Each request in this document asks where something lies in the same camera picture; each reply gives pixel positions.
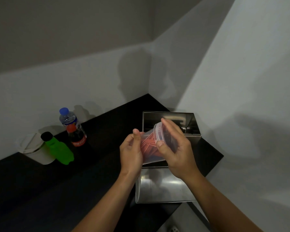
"fingernail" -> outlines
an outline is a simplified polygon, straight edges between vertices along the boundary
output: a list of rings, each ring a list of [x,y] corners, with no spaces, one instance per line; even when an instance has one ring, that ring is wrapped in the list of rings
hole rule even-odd
[[[163,141],[157,142],[157,147],[161,147],[164,144]]]

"red bottle cap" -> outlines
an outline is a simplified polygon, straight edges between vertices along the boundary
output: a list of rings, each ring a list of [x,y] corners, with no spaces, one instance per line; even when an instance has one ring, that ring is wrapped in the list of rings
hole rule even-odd
[[[67,131],[68,133],[72,133],[72,132],[75,132],[76,131],[76,126],[75,124],[70,124],[67,126]]]

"green bottle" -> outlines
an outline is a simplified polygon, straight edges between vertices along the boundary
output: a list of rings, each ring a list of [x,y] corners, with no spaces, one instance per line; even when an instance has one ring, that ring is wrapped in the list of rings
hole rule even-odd
[[[41,135],[43,141],[50,149],[50,153],[56,157],[62,164],[69,164],[74,160],[72,151],[64,144],[59,142],[50,132],[44,132]]]

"black bottle cap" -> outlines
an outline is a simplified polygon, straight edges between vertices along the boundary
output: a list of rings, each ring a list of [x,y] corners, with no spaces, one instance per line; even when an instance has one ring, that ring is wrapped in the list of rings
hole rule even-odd
[[[53,135],[50,132],[44,132],[41,134],[41,139],[45,142],[50,141],[53,138]]]

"person's left hand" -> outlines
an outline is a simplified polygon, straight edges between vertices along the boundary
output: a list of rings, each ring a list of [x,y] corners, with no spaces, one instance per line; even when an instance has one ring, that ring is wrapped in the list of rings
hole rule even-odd
[[[133,134],[129,134],[120,145],[120,174],[132,177],[134,181],[139,177],[143,165],[143,155],[141,153],[141,133],[134,129]]]

